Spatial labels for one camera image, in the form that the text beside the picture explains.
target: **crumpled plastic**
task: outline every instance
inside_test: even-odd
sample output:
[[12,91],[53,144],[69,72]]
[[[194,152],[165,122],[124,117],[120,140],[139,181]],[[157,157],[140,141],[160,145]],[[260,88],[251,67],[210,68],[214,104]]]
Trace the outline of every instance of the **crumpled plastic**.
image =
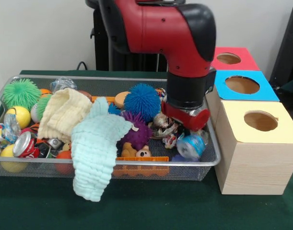
[[59,77],[50,84],[50,89],[52,93],[55,93],[58,90],[63,90],[66,88],[71,88],[76,90],[77,85],[73,82],[72,79],[69,79],[67,77]]
[[4,122],[4,131],[3,131],[4,138],[10,144],[14,144],[21,133],[21,128],[16,120],[16,115],[6,114],[4,116],[3,122]]

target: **stacked boxes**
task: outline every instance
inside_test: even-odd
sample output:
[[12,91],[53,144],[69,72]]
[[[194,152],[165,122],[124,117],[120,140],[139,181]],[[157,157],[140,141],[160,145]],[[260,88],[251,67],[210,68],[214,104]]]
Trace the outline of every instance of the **stacked boxes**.
[[222,194],[281,195],[293,173],[293,120],[245,48],[216,49],[206,99],[220,143]]

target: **cream knitted cloth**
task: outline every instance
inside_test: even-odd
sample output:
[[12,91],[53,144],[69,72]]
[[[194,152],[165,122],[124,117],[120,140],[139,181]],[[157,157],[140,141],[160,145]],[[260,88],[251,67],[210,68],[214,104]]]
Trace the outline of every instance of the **cream knitted cloth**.
[[82,93],[66,88],[51,96],[40,122],[38,138],[70,142],[72,129],[90,112],[92,103]]

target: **circular hole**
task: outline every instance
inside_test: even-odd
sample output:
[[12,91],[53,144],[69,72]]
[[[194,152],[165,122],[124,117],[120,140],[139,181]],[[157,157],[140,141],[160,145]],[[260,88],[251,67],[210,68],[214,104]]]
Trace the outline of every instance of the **circular hole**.
[[241,62],[241,58],[232,53],[221,53],[217,56],[217,59],[220,62],[228,65],[238,64]]
[[232,91],[243,94],[253,94],[260,89],[256,81],[243,76],[231,76],[225,80],[225,83]]
[[271,114],[263,111],[250,111],[244,116],[244,121],[259,131],[270,131],[277,127],[277,120]]

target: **orange ball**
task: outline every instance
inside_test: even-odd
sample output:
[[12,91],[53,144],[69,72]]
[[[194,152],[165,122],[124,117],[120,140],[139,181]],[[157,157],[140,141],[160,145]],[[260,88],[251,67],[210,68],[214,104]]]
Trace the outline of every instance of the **orange ball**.
[[[71,151],[62,151],[57,155],[56,158],[57,159],[71,159]],[[56,163],[55,165],[58,172],[63,175],[69,175],[74,172],[74,167],[72,164],[66,164],[66,163],[57,164]]]
[[48,94],[52,94],[51,91],[48,90],[48,89],[40,89],[40,91],[41,91],[41,93],[42,93],[42,94],[41,94],[41,98],[42,98],[42,97],[47,97]]

